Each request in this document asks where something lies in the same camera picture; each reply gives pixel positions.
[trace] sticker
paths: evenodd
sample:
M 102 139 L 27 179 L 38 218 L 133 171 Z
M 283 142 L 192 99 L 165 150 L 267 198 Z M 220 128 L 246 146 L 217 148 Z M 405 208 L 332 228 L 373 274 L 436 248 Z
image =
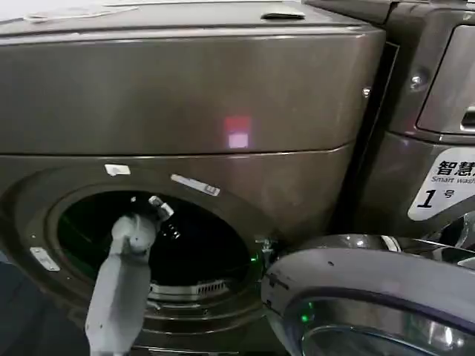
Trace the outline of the sticker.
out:
M 58 272 L 60 270 L 59 266 L 43 247 L 32 247 L 30 252 L 48 271 Z
M 432 164 L 407 215 L 415 221 L 427 220 L 473 195 L 475 148 L 449 148 Z
M 130 175 L 131 169 L 128 165 L 104 165 L 105 170 L 111 177 L 119 175 Z
M 204 194 L 212 195 L 213 197 L 217 197 L 217 195 L 220 193 L 219 188 L 213 187 L 203 182 L 199 182 L 194 179 L 179 176 L 178 174 L 172 174 L 170 178 L 171 180 L 177 183 L 186 185 L 187 187 L 196 189 L 197 191 L 201 191 Z

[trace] washing machine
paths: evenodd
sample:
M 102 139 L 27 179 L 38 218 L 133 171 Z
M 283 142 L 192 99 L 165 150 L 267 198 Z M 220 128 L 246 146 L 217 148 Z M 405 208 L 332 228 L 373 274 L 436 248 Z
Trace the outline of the washing machine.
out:
M 473 245 L 474 5 L 309 3 L 387 33 L 373 88 L 378 99 L 367 112 L 338 213 L 349 217 L 346 231 Z
M 327 231 L 383 46 L 291 1 L 2 22 L 1 249 L 82 326 L 111 226 L 158 195 L 175 214 L 136 347 L 282 352 L 263 271 Z

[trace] white robotic arm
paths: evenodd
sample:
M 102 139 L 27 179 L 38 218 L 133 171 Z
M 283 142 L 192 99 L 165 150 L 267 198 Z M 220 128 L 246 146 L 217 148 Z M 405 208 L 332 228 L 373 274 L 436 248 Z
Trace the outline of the white robotic arm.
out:
M 108 258 L 101 265 L 86 319 L 91 355 L 126 355 L 142 329 L 150 289 L 150 248 L 173 211 L 158 197 L 158 221 L 139 214 L 120 217 L 112 228 Z

